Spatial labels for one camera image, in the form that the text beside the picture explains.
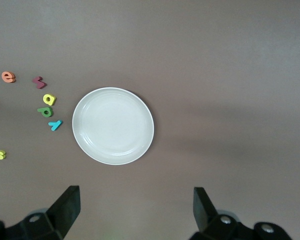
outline gray table surface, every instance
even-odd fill
[[[155,137],[133,163],[99,163],[75,141],[73,111],[101,87],[151,109]],[[248,227],[300,240],[300,0],[0,0],[0,149],[7,226],[79,185],[65,239],[187,240],[197,186]]]

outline white plate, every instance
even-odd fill
[[[154,120],[135,94],[104,87],[84,96],[72,117],[81,149],[104,164],[122,165],[140,158],[154,138]]]

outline round plate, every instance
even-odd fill
[[[122,165],[140,158],[154,138],[154,120],[135,94],[104,87],[84,96],[72,117],[81,149],[104,164]]]

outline plate rim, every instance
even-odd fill
[[[79,109],[80,103],[81,103],[82,101],[84,101],[85,98],[87,98],[89,95],[92,95],[92,94],[94,94],[95,92],[98,92],[98,91],[101,91],[101,90],[120,90],[120,91],[125,92],[125,93],[127,93],[127,94],[129,94],[129,95],[132,95],[134,98],[136,98],[139,102],[142,103],[142,105],[145,107],[145,109],[147,110],[147,112],[149,113],[149,116],[150,116],[150,118],[151,118],[152,131],[151,131],[151,137],[149,138],[149,139],[150,139],[149,144],[148,144],[148,146],[144,149],[144,151],[142,152],[142,154],[140,154],[140,156],[138,156],[137,158],[135,158],[135,159],[133,159],[133,160],[131,160],[131,161],[129,161],[129,162],[124,162],[124,163],[109,163],[109,162],[104,162],[104,161],[102,161],[102,160],[96,159],[95,157],[93,157],[93,156],[91,156],[89,153],[87,153],[87,152],[84,150],[84,148],[83,148],[83,147],[79,144],[79,142],[78,142],[77,136],[76,136],[76,134],[75,134],[75,128],[74,128],[74,119],[75,119],[75,115],[76,115],[77,109]],[[151,113],[150,109],[149,109],[148,106],[146,105],[146,103],[145,103],[140,97],[138,97],[136,94],[134,94],[133,92],[128,91],[128,90],[123,89],[123,88],[112,87],[112,86],[107,86],[107,87],[100,87],[100,88],[97,88],[97,89],[95,89],[95,90],[93,90],[93,91],[87,93],[85,96],[83,96],[83,97],[81,98],[81,100],[77,103],[77,105],[75,106],[75,109],[74,109],[73,114],[72,114],[71,125],[72,125],[72,133],[73,133],[73,136],[74,136],[74,138],[75,138],[75,141],[76,141],[76,143],[79,145],[79,147],[81,148],[81,150],[82,150],[85,154],[87,154],[90,158],[92,158],[92,159],[95,160],[95,161],[98,161],[98,162],[100,162],[100,163],[102,163],[102,164],[113,165],[113,166],[129,164],[129,163],[132,163],[132,162],[138,160],[139,158],[141,158],[141,157],[148,151],[148,149],[150,148],[150,146],[151,146],[151,144],[152,144],[152,142],[153,142],[153,140],[154,140],[154,135],[155,135],[155,122],[154,122],[154,118],[153,118],[153,116],[152,116],[152,113]]]

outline screw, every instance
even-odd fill
[[[269,224],[262,224],[261,228],[263,231],[272,234],[275,230],[272,228],[272,226],[270,226]]]
[[[29,219],[29,222],[30,222],[30,223],[34,223],[34,222],[36,222],[39,218],[40,218],[39,215],[34,215],[33,217],[31,217],[31,218]]]
[[[230,224],[231,223],[231,219],[227,216],[222,216],[220,219],[221,219],[221,222],[223,222],[224,224]]]

